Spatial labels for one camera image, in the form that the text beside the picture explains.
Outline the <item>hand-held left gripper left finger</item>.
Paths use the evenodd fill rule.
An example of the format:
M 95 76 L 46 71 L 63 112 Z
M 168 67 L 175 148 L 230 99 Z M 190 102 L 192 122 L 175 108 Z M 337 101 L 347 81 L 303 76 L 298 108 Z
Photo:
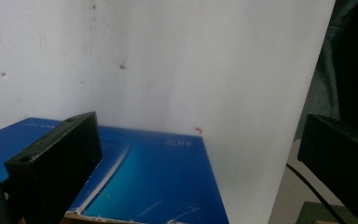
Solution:
M 103 156 L 94 112 L 64 120 L 5 162 L 16 222 L 59 224 Z

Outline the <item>blue flat box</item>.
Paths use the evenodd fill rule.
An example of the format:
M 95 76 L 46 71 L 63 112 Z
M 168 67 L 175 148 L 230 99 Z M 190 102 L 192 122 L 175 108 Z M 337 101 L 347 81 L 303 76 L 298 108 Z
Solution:
M 198 136 L 102 126 L 103 158 L 65 223 L 229 224 Z

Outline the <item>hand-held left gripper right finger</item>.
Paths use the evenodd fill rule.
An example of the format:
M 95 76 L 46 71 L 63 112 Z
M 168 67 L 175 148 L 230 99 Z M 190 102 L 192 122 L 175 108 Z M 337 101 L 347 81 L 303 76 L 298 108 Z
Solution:
M 340 120 L 309 114 L 297 159 L 358 217 L 358 130 Z

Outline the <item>dark green curtain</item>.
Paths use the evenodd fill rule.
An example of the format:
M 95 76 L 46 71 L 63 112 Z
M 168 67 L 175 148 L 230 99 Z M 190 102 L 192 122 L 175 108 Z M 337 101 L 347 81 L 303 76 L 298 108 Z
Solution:
M 358 129 L 358 0 L 335 2 L 295 139 L 302 136 L 308 114 Z

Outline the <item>white board panel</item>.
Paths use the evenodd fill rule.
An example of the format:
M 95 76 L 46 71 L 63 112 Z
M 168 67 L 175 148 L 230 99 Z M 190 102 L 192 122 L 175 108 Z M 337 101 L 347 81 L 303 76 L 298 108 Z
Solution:
M 268 224 L 335 0 L 0 0 L 0 128 L 94 111 L 206 144 L 230 224 Z

